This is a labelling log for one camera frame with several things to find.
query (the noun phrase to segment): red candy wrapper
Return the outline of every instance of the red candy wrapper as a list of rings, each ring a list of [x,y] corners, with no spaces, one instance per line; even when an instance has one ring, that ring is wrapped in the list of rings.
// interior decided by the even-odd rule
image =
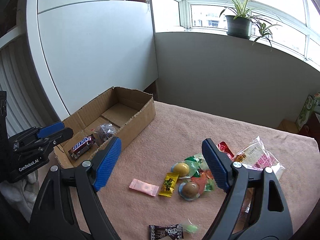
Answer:
[[[191,181],[198,184],[198,186],[199,186],[198,193],[201,195],[205,190],[205,184],[207,184],[208,179],[207,178],[192,177]]]
[[[221,152],[224,152],[228,155],[229,159],[232,159],[235,155],[230,151],[228,145],[225,142],[221,142],[218,144],[218,149]]]
[[[89,150],[92,145],[96,142],[95,137],[92,135],[84,137],[80,142],[78,142],[71,150],[69,154],[72,159],[78,159],[82,154]]]

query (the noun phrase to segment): pink candy wrapper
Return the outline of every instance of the pink candy wrapper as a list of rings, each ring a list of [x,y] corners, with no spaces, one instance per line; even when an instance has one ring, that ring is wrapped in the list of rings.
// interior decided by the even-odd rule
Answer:
[[[151,196],[156,196],[159,190],[159,187],[156,185],[148,184],[138,179],[133,179],[129,188],[141,191]]]

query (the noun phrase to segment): pink table cloth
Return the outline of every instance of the pink table cloth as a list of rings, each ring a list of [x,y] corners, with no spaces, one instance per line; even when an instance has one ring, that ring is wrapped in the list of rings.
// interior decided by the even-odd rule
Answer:
[[[320,197],[320,154],[314,139],[160,102],[155,106],[155,119],[121,153],[107,185],[98,192],[122,240],[148,239],[148,225],[178,224],[187,218],[201,224],[201,229],[192,237],[185,234],[185,239],[204,236],[225,198],[221,189],[216,187],[190,202],[179,196],[177,187],[169,198],[152,197],[129,189],[129,185],[136,178],[161,186],[171,166],[201,152],[206,138],[216,144],[225,141],[236,154],[259,135],[266,149],[287,169],[280,184],[293,231],[304,223]],[[52,154],[51,162],[39,171],[40,182],[55,162]],[[76,190],[72,188],[71,193],[80,228],[89,232]]]

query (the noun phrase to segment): dark candy bag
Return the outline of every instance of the dark candy bag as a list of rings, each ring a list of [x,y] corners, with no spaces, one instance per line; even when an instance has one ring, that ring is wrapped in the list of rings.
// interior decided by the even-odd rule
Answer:
[[[183,239],[182,228],[178,224],[168,227],[149,226],[149,240],[158,240],[166,236],[169,236],[172,240]]]

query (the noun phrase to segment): windowsill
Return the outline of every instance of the windowsill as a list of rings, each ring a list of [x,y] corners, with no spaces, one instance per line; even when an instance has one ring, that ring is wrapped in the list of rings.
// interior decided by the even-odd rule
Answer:
[[[156,30],[157,33],[162,33],[162,32],[192,32],[192,33],[210,33],[210,34],[218,34],[218,35],[225,35],[225,36],[228,36],[226,31],[223,31],[223,30],[217,30],[217,29],[210,29],[210,28],[192,28],[192,29],[185,29],[181,26],[173,26],[173,27],[170,27],[170,28],[167,28],[167,29],[162,29],[162,30]],[[256,37],[251,37],[250,38],[250,41],[254,41]],[[264,44],[264,45],[267,45],[269,47],[270,46],[270,43],[267,39],[264,39],[264,38],[260,38],[257,40],[257,43],[261,43],[261,44]],[[302,60],[303,62],[309,64],[310,66],[312,66],[313,68],[315,68],[316,70],[320,71],[320,65],[318,65],[317,63],[311,61],[311,60],[308,60],[306,59],[302,54],[292,50],[292,49],[289,49],[288,47],[285,47],[279,43],[276,43],[274,41],[271,41],[271,44],[272,44],[272,49],[279,49],[285,53],[288,53],[300,60]]]

